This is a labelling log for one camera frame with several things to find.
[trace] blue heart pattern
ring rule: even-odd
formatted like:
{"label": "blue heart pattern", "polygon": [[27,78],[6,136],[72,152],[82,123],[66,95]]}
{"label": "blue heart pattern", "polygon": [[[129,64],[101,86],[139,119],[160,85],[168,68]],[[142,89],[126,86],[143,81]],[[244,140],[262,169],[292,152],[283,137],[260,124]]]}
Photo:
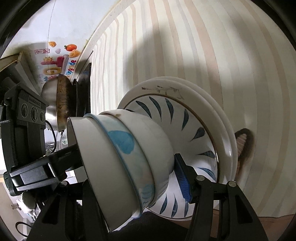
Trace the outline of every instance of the blue heart pattern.
{"label": "blue heart pattern", "polygon": [[126,131],[109,131],[108,136],[124,154],[130,154],[133,151],[135,142],[130,133]]}

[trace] white plate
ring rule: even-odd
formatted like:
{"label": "white plate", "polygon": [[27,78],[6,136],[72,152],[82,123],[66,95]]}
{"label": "white plate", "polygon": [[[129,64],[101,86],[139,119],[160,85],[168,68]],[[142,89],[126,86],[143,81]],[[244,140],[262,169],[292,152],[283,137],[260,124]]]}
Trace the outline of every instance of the white plate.
{"label": "white plate", "polygon": [[[181,153],[198,174],[209,179],[212,176],[212,181],[218,179],[220,183],[234,179],[237,148],[230,140],[230,136],[235,140],[234,133],[229,126],[225,127],[216,108],[197,91],[167,77],[155,78],[131,89],[118,108],[151,115],[169,136],[174,151]],[[166,193],[150,208],[169,219],[188,218],[193,209],[194,205],[188,205],[183,199],[174,173]]]}

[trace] striped wallpaper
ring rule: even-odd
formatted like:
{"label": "striped wallpaper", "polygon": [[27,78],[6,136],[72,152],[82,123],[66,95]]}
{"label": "striped wallpaper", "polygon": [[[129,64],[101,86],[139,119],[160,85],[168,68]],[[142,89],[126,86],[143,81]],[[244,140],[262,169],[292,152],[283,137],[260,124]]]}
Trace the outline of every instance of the striped wallpaper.
{"label": "striped wallpaper", "polygon": [[175,76],[256,137],[238,183],[260,216],[296,212],[296,52],[249,0],[136,0],[94,47],[91,111],[116,109],[137,83]]}

